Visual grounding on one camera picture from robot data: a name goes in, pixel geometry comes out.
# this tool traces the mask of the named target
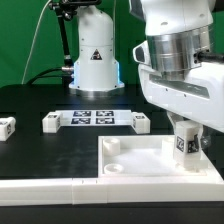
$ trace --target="black table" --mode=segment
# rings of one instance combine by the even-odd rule
[[[55,110],[132,110],[151,119],[151,134],[172,134],[166,111],[147,103],[140,86],[125,94],[87,99],[60,85],[12,85],[0,89],[0,117],[16,118],[16,132],[0,143],[0,179],[97,177],[98,136],[135,135],[129,126],[62,127],[43,134],[42,119]],[[223,134],[207,150],[223,174]],[[0,223],[223,223],[224,203],[125,203],[0,207]]]

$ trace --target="small white cube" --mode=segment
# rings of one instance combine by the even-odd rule
[[[137,134],[149,134],[150,133],[150,120],[144,113],[132,113],[133,123],[132,127]]]
[[[42,120],[43,132],[44,133],[57,133],[59,128],[61,127],[61,112],[50,112],[48,115]]]
[[[0,118],[0,141],[6,141],[15,131],[16,120],[13,117]]]

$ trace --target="blue light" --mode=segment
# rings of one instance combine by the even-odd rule
[[[120,83],[121,82],[121,79],[120,79],[120,75],[121,75],[121,72],[120,72],[120,63],[118,62],[117,63],[117,81],[118,81],[118,83]]]

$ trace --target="green screen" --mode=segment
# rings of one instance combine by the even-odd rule
[[[1,0],[0,7],[0,87],[22,82],[26,61],[31,48],[40,13],[47,0]],[[113,16],[113,0],[103,0],[97,6]],[[224,12],[214,13],[215,50],[224,52]],[[138,83],[137,64],[132,58],[132,49],[144,41],[145,24],[129,14],[129,1],[116,1],[116,59],[120,62],[121,80],[126,84]],[[74,61],[78,58],[77,19],[66,22],[69,46]],[[63,51],[57,17],[46,9],[36,39],[26,81],[39,72],[63,66]],[[60,83],[48,79],[45,83]]]

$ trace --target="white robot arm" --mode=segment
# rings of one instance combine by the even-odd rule
[[[200,158],[202,125],[224,132],[224,65],[217,63],[224,57],[212,53],[211,12],[220,1],[129,2],[131,13],[146,22],[147,40],[134,49],[143,94],[168,111],[174,158],[191,166]]]

